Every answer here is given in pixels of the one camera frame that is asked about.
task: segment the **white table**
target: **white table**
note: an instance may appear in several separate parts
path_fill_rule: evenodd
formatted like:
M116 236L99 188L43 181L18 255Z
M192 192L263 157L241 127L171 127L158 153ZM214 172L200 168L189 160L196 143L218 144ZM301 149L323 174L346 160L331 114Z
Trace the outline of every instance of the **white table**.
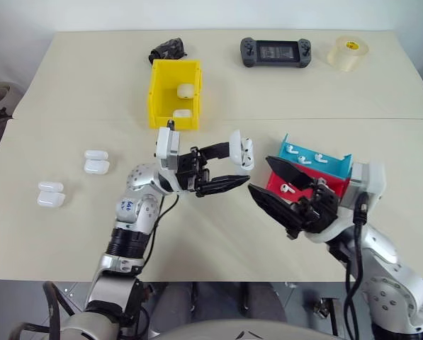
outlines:
M110 239L125 178L152 162L147 128L152 47L180 36L203 68L201 129L181 133L181 150L228 139L254 140L251 182L264 186L268 154L285 133L295 144L356 161L385 162L388 189L371 222L423 276L423 84L392 33L353 33L371 47L341 73L320 55L343 32L181 31L59 33L0 145L0 278L89 281ZM306 69L246 69L239 40L309 38ZM105 176L82 171L83 151L109 151ZM212 176L229 161L212 161ZM37 182L62 181L63 207L38 207ZM144 281L342 281L343 268L304 236L287 239L246 186L187 195L162 221Z

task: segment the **roll of tape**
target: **roll of tape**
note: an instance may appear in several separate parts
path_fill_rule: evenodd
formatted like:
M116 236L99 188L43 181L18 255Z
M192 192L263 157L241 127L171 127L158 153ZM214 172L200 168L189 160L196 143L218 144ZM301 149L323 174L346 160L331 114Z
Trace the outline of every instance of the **roll of tape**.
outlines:
M342 36L329 51L327 61L336 69L353 71L368 52L367 44L358 37Z

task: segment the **white wall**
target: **white wall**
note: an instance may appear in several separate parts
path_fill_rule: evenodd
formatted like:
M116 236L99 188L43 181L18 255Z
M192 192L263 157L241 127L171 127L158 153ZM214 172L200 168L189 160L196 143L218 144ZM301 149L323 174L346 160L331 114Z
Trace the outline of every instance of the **white wall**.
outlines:
M0 80L26 89L58 30L180 28L395 30L423 77L423 0L0 0Z

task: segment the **yellow plastic bin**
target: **yellow plastic bin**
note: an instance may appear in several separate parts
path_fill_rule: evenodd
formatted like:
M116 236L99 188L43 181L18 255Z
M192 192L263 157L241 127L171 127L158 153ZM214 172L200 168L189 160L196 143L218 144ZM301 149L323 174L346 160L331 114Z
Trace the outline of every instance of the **yellow plastic bin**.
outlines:
M180 84L193 84L193 98L179 98ZM153 61L150 91L148 93L148 119L151 128L166 126L175 120L175 130L197 130L200 115L202 70L198 60ZM191 117L174 117L175 110L191 110Z

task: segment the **black game controller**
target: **black game controller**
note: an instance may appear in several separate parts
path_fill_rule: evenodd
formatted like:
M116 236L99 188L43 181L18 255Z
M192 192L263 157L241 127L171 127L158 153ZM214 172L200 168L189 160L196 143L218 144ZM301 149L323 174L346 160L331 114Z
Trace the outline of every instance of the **black game controller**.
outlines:
M306 67L311 59L310 41L273 41L244 38L239 46L246 67L257 65Z

